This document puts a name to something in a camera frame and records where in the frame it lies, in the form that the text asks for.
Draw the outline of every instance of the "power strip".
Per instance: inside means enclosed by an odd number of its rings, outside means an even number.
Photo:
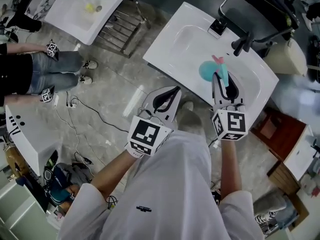
[[[76,104],[76,103],[67,103],[67,104],[65,104],[65,106],[68,108],[68,109],[75,109],[76,108],[76,106],[77,106],[78,104]]]

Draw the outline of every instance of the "person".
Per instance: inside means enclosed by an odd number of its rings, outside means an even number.
[[[5,24],[6,28],[17,26],[20,29],[28,30],[30,32],[38,32],[42,27],[42,22],[25,15],[20,10],[14,11],[8,8],[7,4],[3,4],[0,14],[0,22]]]
[[[309,31],[312,31],[312,23],[316,17],[320,17],[320,2],[310,5],[308,11],[302,13],[302,18]]]
[[[154,156],[137,159],[125,150],[91,184],[83,184],[57,239],[264,239],[251,193],[242,190],[235,143],[221,141],[217,206],[210,190],[211,156],[192,102],[182,106],[177,121],[178,130]],[[125,191],[110,211],[106,199],[129,169]]]
[[[78,83],[92,83],[89,76],[74,73],[81,68],[95,69],[97,62],[84,61],[78,51],[59,51],[55,58],[46,52],[43,45],[0,44],[0,107],[40,101],[39,95],[48,88],[68,91]]]

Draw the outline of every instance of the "black shirt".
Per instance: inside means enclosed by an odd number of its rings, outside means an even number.
[[[7,44],[0,44],[0,107],[6,95],[26,94],[33,72],[30,54],[7,55]]]

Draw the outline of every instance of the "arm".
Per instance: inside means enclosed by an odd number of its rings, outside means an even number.
[[[7,43],[7,54],[22,54],[30,52],[47,52],[47,47],[44,45],[32,44],[32,43]]]
[[[123,151],[98,172],[91,184],[95,186],[101,192],[104,199],[106,199],[112,191],[114,191],[122,177],[136,160],[137,158],[130,155],[127,150]]]
[[[255,221],[250,192],[242,191],[241,176],[234,141],[221,141],[221,202],[218,206],[226,231],[232,240],[263,240]]]
[[[4,96],[4,104],[29,104],[33,102],[39,102],[40,97],[38,95],[18,95],[18,94],[11,94]]]
[[[221,199],[223,200],[227,195],[242,190],[242,184],[235,142],[222,140],[221,149]]]
[[[107,164],[91,184],[84,183],[81,186],[63,220],[58,240],[100,238],[101,229],[110,213],[106,198],[136,160],[125,150]]]

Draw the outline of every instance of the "blue object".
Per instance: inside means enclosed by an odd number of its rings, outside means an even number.
[[[199,67],[200,76],[208,82],[212,82],[212,77],[216,71],[218,71],[217,74],[222,79],[224,86],[228,87],[229,76],[228,76],[227,65],[225,63],[217,64],[214,61],[208,60],[203,62]]]

